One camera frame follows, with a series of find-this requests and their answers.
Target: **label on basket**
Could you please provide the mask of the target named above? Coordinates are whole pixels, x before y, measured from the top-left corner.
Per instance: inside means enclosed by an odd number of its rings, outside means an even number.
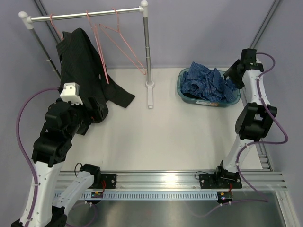
[[[218,103],[207,103],[207,102],[204,102],[204,101],[197,101],[196,103],[200,104],[200,105],[218,106]]]

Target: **clothes rack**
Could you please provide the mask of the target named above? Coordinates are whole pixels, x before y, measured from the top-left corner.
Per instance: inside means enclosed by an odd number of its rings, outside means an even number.
[[[111,15],[117,13],[133,13],[133,12],[141,12],[143,15],[143,28],[144,28],[144,38],[145,38],[145,53],[146,53],[146,71],[147,71],[147,81],[145,83],[147,87],[147,106],[149,109],[153,108],[153,88],[155,84],[152,80],[152,66],[151,66],[151,54],[150,54],[150,44],[149,44],[149,32],[148,32],[148,10],[147,10],[148,2],[146,0],[141,1],[139,7],[130,8],[130,9],[117,9],[115,10],[108,10],[108,11],[99,11],[99,12],[90,12],[88,15],[90,17],[95,16],[103,16],[103,15]],[[61,75],[56,68],[53,60],[49,56],[45,46],[43,45],[41,39],[39,38],[37,32],[34,29],[33,23],[34,22],[41,22],[41,21],[50,21],[50,16],[43,16],[43,17],[30,17],[26,12],[19,12],[19,17],[22,19],[23,23],[25,24],[26,28],[32,33],[34,38],[37,40],[38,44],[42,48],[43,52],[47,57],[47,61],[50,62],[53,71],[56,73],[58,78],[61,78]],[[52,20],[64,20],[64,19],[73,19],[73,18],[81,18],[87,17],[87,13],[75,13],[75,14],[67,14],[67,15],[57,15],[52,16]]]

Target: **folded clothing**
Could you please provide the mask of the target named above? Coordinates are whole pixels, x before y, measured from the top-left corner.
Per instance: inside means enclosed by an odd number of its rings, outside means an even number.
[[[233,95],[237,88],[230,79],[222,78],[217,68],[210,70],[195,62],[191,64],[188,72],[183,73],[180,88],[185,96],[211,102],[231,103],[237,99]]]

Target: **teal plastic basket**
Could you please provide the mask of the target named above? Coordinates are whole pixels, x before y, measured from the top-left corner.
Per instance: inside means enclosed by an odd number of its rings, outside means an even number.
[[[188,72],[189,68],[183,69],[180,73],[179,73],[179,77],[178,77],[178,81],[177,81],[177,93],[178,95],[182,98],[182,100],[186,103],[190,103],[190,104],[196,104],[196,105],[210,105],[210,106],[218,106],[218,107],[227,107],[229,105],[234,105],[236,104],[240,98],[241,98],[241,94],[240,94],[240,90],[237,89],[233,92],[233,95],[236,97],[236,100],[232,103],[224,103],[224,102],[217,102],[217,103],[212,103],[211,101],[208,100],[203,100],[203,99],[195,99],[195,98],[189,98],[186,97],[184,94],[181,93],[181,87],[180,87],[180,81],[183,78],[183,73],[184,72]],[[224,71],[219,71],[221,74],[221,77],[224,78]]]

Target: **black garment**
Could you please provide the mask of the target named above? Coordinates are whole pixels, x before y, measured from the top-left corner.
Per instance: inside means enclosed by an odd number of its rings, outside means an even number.
[[[103,121],[107,116],[107,100],[126,108],[135,96],[109,76],[107,84],[100,56],[85,31],[78,28],[72,33],[63,32],[63,36],[64,40],[57,45],[61,61],[60,87],[71,82],[79,84],[79,96],[94,123]]]

